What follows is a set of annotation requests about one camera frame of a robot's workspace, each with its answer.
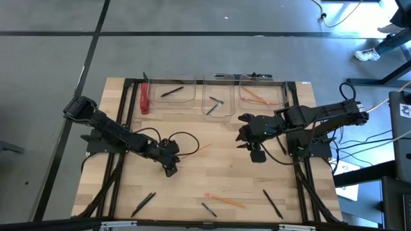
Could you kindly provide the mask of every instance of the gray floor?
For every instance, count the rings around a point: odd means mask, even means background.
[[[383,4],[392,5],[389,1]],[[3,0],[0,30],[94,31],[102,6],[102,0]],[[324,3],[329,24],[354,6]],[[365,13],[370,16],[360,20]],[[386,25],[391,13],[376,3],[362,4],[341,27],[329,29],[318,24],[319,9],[310,0],[120,0],[111,2],[103,31],[332,31],[381,38],[384,35],[376,28]],[[3,152],[0,156],[0,223],[31,218],[62,126],[62,110],[73,95],[90,42],[90,37],[0,37],[0,139],[26,148],[21,155]],[[323,105],[343,100],[338,86],[346,78],[382,78],[406,61],[400,49],[378,62],[353,58],[354,51],[378,42],[308,37],[100,37],[83,95],[99,102],[107,77],[138,78],[143,71],[198,78],[207,73],[256,71],[312,82],[317,104]],[[357,100],[366,108],[396,90],[356,89]],[[372,112],[365,126],[346,128],[344,140],[364,140],[389,130],[389,118],[385,104]],[[86,147],[80,135],[88,132],[84,126],[72,128],[46,219],[71,214]],[[391,160],[392,146],[357,157],[373,164]]]

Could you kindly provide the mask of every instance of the white cable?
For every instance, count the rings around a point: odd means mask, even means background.
[[[371,147],[371,148],[366,148],[366,149],[361,150],[361,151],[356,151],[356,152],[352,153],[352,155],[359,154],[359,153],[361,153],[361,152],[363,152],[363,151],[371,150],[371,149],[378,148],[378,147],[381,147],[381,146],[383,146],[383,145],[392,143],[392,142],[394,142],[394,141],[397,141],[397,140],[403,138],[404,136],[406,136],[406,135],[408,135],[408,134],[410,134],[410,133],[411,133],[411,130],[407,131],[407,132],[404,133],[403,135],[400,135],[399,137],[397,137],[397,138],[395,138],[395,139],[393,139],[393,140],[391,140],[391,141],[387,141],[387,142],[385,142],[385,143],[379,144],[379,145],[374,146],[374,147]]]

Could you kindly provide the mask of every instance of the red object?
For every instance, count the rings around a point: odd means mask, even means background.
[[[148,83],[141,84],[141,97],[140,97],[140,109],[142,114],[148,114],[149,102],[147,99],[148,95]]]

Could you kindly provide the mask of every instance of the wooden table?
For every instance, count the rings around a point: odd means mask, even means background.
[[[108,78],[100,103],[100,110],[113,120],[116,119],[124,78]],[[315,106],[313,89],[308,82],[296,82],[300,105]],[[157,195],[134,217],[168,221],[227,221],[262,223],[300,223],[301,212],[292,166],[282,166],[271,159],[263,164],[251,162],[250,152],[236,148],[238,129],[244,125],[237,117],[243,113],[266,114],[273,116],[271,110],[244,110],[238,106],[238,87],[235,87],[236,113],[229,121],[216,123],[206,121],[202,113],[202,85],[197,85],[193,108],[150,108],[147,115],[139,108],[139,90],[134,109],[131,129],[154,127],[162,137],[174,132],[192,133],[200,141],[200,146],[210,147],[188,156],[177,164],[178,172],[167,178],[157,162],[128,153],[125,159],[115,217],[130,219],[130,215],[140,201],[150,192]],[[157,138],[154,132],[146,134]],[[285,145],[285,135],[281,137]],[[196,148],[195,141],[187,135],[177,135],[175,140],[181,153]],[[265,142],[274,157],[283,162],[291,162],[285,156],[275,139]],[[72,214],[82,212],[100,190],[107,162],[107,153],[90,158],[84,166]],[[311,167],[315,188],[326,207],[338,219],[342,219],[337,194],[329,166],[320,158],[312,158]],[[284,216],[281,220],[262,192],[265,189]],[[246,209],[206,198],[204,193],[245,204]],[[305,193],[308,215],[312,220],[311,201]],[[106,199],[104,214],[107,214],[110,192]],[[217,215],[214,218],[201,206],[204,202]]]

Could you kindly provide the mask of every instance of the plastic container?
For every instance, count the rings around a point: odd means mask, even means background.
[[[288,102],[287,81],[240,76],[238,104],[247,110],[277,110]]]
[[[196,79],[192,76],[177,78],[148,78],[148,100],[154,108],[190,108],[194,106]]]
[[[208,121],[228,121],[236,112],[234,76],[224,75],[218,78],[204,76],[202,112]]]

